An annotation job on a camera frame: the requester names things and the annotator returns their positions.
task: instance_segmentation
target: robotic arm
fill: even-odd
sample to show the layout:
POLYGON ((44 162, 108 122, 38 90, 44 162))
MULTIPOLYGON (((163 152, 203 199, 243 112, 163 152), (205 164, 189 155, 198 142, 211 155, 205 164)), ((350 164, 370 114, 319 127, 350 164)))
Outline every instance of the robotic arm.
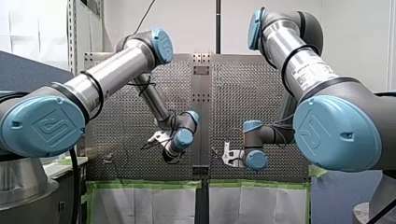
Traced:
MULTIPOLYGON (((101 112, 105 100, 131 80, 148 82, 144 73, 172 59, 169 35, 162 29, 152 29, 128 36, 118 45, 116 54, 64 84, 51 83, 26 95, 5 93, 0 99, 0 156, 43 158, 66 152, 101 112)), ((199 116, 187 111, 177 116, 172 126, 170 120, 174 118, 158 92, 148 86, 143 97, 160 127, 175 130, 167 147, 169 154, 184 152, 192 143, 199 116)))
MULTIPOLYGON (((248 46, 280 71, 297 108, 290 117, 292 129, 274 131, 258 120, 244 123, 244 163, 256 161, 261 166, 253 169, 265 168, 259 160, 264 158, 262 144, 283 143, 284 136, 288 143, 295 139, 310 161, 328 170, 394 170, 396 98, 377 96, 357 79, 339 77, 319 57, 322 45, 320 25, 308 13, 262 8, 253 15, 248 46)), ((288 105, 283 109, 293 110, 293 100, 288 105)))

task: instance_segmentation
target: vertical metal pole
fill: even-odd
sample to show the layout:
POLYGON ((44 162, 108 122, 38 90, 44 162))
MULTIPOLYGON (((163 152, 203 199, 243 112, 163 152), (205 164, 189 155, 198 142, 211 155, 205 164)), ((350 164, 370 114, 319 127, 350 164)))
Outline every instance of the vertical metal pole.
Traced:
POLYGON ((221 54, 221 0, 216 0, 216 54, 221 54))

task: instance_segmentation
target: blue joint cap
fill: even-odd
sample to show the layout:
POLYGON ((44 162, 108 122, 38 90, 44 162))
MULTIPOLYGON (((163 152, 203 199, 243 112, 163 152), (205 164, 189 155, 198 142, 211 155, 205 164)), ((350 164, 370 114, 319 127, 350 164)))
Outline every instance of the blue joint cap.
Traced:
POLYGON ((174 145, 176 150, 178 152, 184 151, 187 147, 189 147, 194 140, 194 136, 192 135, 192 132, 188 129, 180 129, 177 131, 174 137, 174 145))
POLYGON ((262 126, 260 120, 248 120, 244 122, 244 133, 251 132, 253 130, 259 129, 262 126))
POLYGON ((0 124, 5 149, 24 157, 51 157, 74 147, 85 120, 80 109, 60 97, 39 96, 12 107, 0 124))
POLYGON ((193 110, 187 110, 186 113, 190 114, 195 122, 197 122, 197 123, 199 122, 199 115, 197 112, 195 112, 193 110))
POLYGON ((260 11, 257 10, 254 12, 253 16, 250 20, 250 25, 248 27, 247 34, 247 47, 252 50, 259 49, 259 31, 260 31, 260 11))
POLYGON ((161 64, 170 63, 173 60, 173 45, 171 37, 164 29, 151 29, 151 41, 155 54, 161 64))
POLYGON ((371 119, 347 100, 314 96, 294 115, 294 137, 314 164, 328 170, 369 170, 381 156, 381 138, 371 119))
POLYGON ((261 171, 267 167, 268 157, 261 150, 250 151, 246 156, 245 165, 253 171, 261 171))

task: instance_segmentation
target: pegboard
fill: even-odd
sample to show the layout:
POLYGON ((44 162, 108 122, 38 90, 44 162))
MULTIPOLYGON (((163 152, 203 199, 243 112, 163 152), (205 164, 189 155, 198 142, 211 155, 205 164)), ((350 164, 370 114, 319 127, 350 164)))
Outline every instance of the pegboard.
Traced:
MULTIPOLYGON (((87 53, 86 68, 110 55, 87 53)), ((199 162, 209 165, 210 178, 306 182, 308 162, 295 145, 265 146, 269 167, 259 173, 222 163, 225 140, 231 141, 231 149, 243 148, 241 132, 234 128, 241 129, 248 119, 267 123, 278 119, 280 74, 262 56, 178 54, 172 63, 155 69, 152 77, 168 109, 178 113, 192 108, 200 113, 195 140, 200 143, 194 143, 194 150, 198 147, 200 152, 189 150, 180 164, 168 165, 159 149, 140 150, 156 131, 154 117, 134 87, 127 86, 107 100, 87 129, 86 146, 94 152, 88 166, 90 180, 192 179, 192 166, 199 162), (106 162, 109 155, 112 162, 106 162)))
MULTIPOLYGON (((110 55, 87 53, 86 68, 110 55)), ((168 109, 176 113, 191 108, 191 60, 186 60, 190 55, 178 58, 151 73, 168 109)), ((135 87, 125 86, 106 101, 102 113, 87 130, 86 145, 93 155, 87 177, 90 180, 192 179, 190 150, 180 163, 169 165, 163 161, 162 152, 157 147, 140 149, 156 131, 154 117, 144 100, 138 96, 135 87)))
POLYGON ((243 148, 243 123, 279 118, 283 86, 280 74, 262 56, 213 55, 212 104, 209 127, 210 177, 306 182, 308 162, 295 144, 265 145, 269 165, 262 172, 235 169, 222 162, 224 141, 230 150, 243 148))

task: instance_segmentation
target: robot logo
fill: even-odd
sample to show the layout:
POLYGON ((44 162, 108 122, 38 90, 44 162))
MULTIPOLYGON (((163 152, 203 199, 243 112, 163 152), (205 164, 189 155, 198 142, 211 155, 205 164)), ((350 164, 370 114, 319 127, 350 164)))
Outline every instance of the robot logo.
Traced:
POLYGON ((48 113, 44 118, 33 123, 33 127, 51 147, 57 146, 77 129, 62 109, 55 109, 48 113))
POLYGON ((312 114, 306 117, 298 130, 298 134, 314 155, 314 150, 320 146, 320 135, 329 135, 322 124, 312 114))

